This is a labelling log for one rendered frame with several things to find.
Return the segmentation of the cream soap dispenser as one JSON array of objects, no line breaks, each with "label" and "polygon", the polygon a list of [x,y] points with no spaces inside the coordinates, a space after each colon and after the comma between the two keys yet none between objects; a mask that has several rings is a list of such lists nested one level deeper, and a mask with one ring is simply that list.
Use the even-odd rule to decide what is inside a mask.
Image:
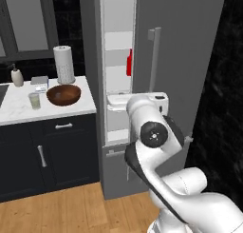
[{"label": "cream soap dispenser", "polygon": [[16,87],[22,87],[24,85],[22,72],[15,65],[12,65],[11,80]]}]

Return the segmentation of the red bottle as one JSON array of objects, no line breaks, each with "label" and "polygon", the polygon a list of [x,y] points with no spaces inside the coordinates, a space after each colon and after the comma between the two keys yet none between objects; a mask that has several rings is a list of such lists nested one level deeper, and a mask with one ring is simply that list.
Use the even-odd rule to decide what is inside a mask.
[{"label": "red bottle", "polygon": [[132,49],[129,50],[129,55],[127,56],[126,75],[131,76],[131,72],[132,72]]}]

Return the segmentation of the dark cupboard door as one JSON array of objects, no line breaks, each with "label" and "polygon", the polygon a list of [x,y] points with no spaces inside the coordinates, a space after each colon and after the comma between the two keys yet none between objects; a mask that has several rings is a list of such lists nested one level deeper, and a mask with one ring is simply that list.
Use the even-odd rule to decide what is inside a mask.
[{"label": "dark cupboard door", "polygon": [[96,135],[77,132],[47,140],[55,189],[96,183],[100,180]]},{"label": "dark cupboard door", "polygon": [[45,191],[28,126],[0,126],[0,203]]}]

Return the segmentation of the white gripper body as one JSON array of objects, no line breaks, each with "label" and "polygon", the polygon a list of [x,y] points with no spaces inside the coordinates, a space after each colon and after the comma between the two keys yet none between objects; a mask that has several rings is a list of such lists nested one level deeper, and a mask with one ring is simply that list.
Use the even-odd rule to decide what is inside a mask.
[{"label": "white gripper body", "polygon": [[112,94],[107,96],[107,109],[110,111],[126,111],[131,94]]}]

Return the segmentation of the glass of lemonade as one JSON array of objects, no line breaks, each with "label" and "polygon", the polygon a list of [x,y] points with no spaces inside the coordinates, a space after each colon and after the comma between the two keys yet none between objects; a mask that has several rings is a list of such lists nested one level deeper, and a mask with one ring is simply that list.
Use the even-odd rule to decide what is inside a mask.
[{"label": "glass of lemonade", "polygon": [[40,103],[40,95],[36,92],[31,92],[29,95],[29,100],[31,103],[31,106],[33,109],[40,109],[41,103]]}]

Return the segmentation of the dark sink basin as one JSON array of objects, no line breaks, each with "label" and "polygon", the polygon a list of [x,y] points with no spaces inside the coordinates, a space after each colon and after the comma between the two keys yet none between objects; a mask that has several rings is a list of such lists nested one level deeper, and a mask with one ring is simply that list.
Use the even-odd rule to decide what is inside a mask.
[{"label": "dark sink basin", "polygon": [[1,107],[1,105],[3,103],[3,101],[4,101],[4,98],[6,96],[8,88],[9,88],[9,85],[0,86],[0,107]]}]

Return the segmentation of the grey framed window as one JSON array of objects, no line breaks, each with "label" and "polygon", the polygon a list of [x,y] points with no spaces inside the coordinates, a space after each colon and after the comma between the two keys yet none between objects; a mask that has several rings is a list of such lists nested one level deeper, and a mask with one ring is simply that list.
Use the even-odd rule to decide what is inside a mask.
[{"label": "grey framed window", "polygon": [[0,63],[53,58],[53,0],[0,0]]}]

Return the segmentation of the brown wooden bowl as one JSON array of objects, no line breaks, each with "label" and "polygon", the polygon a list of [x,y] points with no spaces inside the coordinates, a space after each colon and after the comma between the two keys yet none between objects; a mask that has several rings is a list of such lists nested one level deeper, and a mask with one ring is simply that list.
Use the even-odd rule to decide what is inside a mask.
[{"label": "brown wooden bowl", "polygon": [[55,106],[70,106],[81,97],[81,89],[74,85],[59,85],[47,91],[48,100]]}]

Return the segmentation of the grey fridge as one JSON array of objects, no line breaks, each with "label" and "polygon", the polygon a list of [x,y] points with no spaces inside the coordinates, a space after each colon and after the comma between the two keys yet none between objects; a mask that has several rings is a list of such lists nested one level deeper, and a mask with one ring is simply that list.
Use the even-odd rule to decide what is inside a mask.
[{"label": "grey fridge", "polygon": [[[146,93],[133,90],[138,0],[80,0],[85,75],[97,109],[100,176],[104,146],[128,144],[135,138],[124,111],[107,109],[107,96]],[[132,49],[132,72],[126,62]]]}]

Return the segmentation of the grey and white box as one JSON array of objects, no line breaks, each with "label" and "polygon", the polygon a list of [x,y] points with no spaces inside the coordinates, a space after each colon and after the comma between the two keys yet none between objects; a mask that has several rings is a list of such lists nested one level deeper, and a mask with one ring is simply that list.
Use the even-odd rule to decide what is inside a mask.
[{"label": "grey and white box", "polygon": [[30,84],[33,86],[35,92],[47,92],[48,77],[47,76],[32,77]]}]

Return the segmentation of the white paper towel roll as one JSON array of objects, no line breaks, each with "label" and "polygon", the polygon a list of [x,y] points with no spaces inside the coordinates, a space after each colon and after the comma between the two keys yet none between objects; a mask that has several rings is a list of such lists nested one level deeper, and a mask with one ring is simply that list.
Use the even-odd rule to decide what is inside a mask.
[{"label": "white paper towel roll", "polygon": [[72,50],[70,46],[53,48],[55,66],[60,85],[69,85],[75,82]]}]

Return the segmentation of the dark drawer front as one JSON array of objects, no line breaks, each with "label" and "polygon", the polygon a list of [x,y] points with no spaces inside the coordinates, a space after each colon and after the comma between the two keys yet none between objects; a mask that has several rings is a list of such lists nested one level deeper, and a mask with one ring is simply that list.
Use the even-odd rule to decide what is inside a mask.
[{"label": "dark drawer front", "polygon": [[[66,125],[71,123],[73,127],[55,129],[56,125]],[[46,136],[61,135],[74,132],[93,131],[96,126],[96,116],[94,114],[85,114],[79,116],[70,116],[58,119],[45,120],[42,122],[43,132]]]}]

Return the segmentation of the grey fridge door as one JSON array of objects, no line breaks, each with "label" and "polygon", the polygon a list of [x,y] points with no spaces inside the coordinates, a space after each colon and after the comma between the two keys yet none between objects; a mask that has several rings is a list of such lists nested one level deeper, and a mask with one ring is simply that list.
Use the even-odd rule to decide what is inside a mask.
[{"label": "grey fridge door", "polygon": [[169,97],[169,115],[185,135],[193,132],[198,104],[224,0],[138,0],[133,90]]}]

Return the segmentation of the grey freezer drawer front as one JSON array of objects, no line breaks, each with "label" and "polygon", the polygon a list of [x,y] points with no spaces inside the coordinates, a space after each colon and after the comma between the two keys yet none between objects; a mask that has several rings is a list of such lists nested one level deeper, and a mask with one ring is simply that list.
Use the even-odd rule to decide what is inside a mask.
[{"label": "grey freezer drawer front", "polygon": [[[156,168],[160,177],[185,167],[189,143],[168,161]],[[148,190],[147,185],[130,169],[124,160],[126,144],[104,146],[102,152],[101,182],[106,200],[129,196]]]}]

